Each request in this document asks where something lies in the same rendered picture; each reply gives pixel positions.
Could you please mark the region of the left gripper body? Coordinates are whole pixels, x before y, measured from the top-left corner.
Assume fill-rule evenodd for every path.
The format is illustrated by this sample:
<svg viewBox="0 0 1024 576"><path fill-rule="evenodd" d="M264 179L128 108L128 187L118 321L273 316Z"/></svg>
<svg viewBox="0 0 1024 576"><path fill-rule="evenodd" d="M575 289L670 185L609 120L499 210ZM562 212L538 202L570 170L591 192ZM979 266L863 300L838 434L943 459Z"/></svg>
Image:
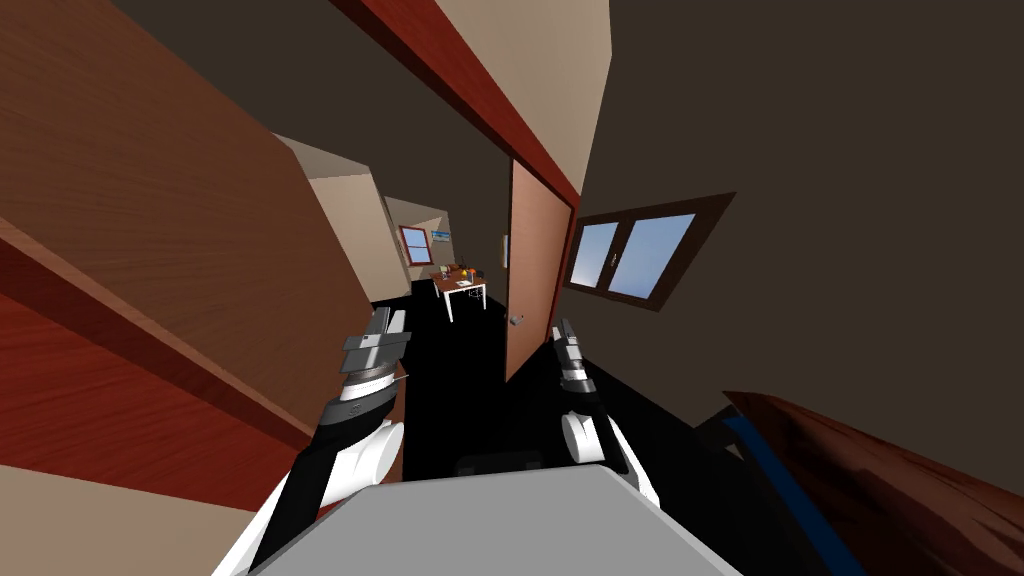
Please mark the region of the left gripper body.
<svg viewBox="0 0 1024 576"><path fill-rule="evenodd" d="M406 354L411 332L352 336L345 340L341 373L354 373L393 365Z"/></svg>

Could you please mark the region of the white table with wooden top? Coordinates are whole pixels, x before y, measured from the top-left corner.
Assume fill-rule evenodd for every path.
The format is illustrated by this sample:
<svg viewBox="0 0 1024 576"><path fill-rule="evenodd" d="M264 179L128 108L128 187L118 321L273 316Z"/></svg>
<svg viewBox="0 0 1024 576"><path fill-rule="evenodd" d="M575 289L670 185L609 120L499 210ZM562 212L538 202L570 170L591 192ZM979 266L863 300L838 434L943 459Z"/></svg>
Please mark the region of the white table with wooden top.
<svg viewBox="0 0 1024 576"><path fill-rule="evenodd" d="M482 311L487 310L487 282L477 273L469 269L443 268L439 272L430 273L429 278L432 280L435 295L444 303L450 323L454 322L452 297L455 294L469 294L479 301Z"/></svg>

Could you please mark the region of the red framed window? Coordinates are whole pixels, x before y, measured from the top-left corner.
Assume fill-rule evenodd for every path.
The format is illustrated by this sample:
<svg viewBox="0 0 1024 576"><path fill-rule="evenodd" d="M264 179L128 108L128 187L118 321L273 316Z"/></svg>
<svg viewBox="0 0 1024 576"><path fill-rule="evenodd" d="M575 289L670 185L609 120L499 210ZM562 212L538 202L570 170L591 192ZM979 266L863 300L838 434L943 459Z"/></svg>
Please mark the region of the red framed window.
<svg viewBox="0 0 1024 576"><path fill-rule="evenodd" d="M434 263L430 249L430 235L417 227L399 227L399 237L411 268L429 266Z"/></svg>

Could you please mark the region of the dark brown framed window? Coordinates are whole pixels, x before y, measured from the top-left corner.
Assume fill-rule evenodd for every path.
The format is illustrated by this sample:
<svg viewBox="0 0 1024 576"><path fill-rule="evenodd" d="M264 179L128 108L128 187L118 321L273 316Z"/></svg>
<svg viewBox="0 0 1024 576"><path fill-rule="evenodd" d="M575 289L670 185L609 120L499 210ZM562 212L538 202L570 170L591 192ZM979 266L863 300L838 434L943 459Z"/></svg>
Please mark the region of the dark brown framed window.
<svg viewBox="0 0 1024 576"><path fill-rule="evenodd" d="M727 192L579 219L564 285L660 311L735 196Z"/></svg>

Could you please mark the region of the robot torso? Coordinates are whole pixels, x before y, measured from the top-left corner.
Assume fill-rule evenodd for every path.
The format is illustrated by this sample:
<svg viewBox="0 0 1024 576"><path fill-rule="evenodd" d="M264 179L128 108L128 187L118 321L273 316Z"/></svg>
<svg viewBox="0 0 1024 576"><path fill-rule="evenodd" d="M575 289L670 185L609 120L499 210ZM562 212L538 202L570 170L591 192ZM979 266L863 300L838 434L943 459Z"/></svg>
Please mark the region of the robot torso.
<svg viewBox="0 0 1024 576"><path fill-rule="evenodd" d="M371 486L252 576L742 576L600 464Z"/></svg>

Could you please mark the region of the large brown wooden door leaf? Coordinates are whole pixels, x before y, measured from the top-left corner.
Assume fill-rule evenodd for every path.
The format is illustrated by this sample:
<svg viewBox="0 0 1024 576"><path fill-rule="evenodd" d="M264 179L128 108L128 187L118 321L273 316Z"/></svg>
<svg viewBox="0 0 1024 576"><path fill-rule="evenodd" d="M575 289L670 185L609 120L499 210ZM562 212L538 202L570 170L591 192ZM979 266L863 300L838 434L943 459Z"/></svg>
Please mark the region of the large brown wooden door leaf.
<svg viewBox="0 0 1024 576"><path fill-rule="evenodd" d="M292 151L111 0L0 0L0 248L296 445L371 311Z"/></svg>

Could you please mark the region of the dark brown furniture blue stripe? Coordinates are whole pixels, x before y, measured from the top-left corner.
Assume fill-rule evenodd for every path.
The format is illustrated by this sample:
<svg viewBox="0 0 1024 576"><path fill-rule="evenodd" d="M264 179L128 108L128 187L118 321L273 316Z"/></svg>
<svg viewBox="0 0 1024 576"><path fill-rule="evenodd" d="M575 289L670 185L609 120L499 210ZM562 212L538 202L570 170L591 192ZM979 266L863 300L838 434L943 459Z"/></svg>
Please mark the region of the dark brown furniture blue stripe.
<svg viewBox="0 0 1024 576"><path fill-rule="evenodd" d="M834 576L1024 576L1024 496L775 396L701 422L758 465Z"/></svg>

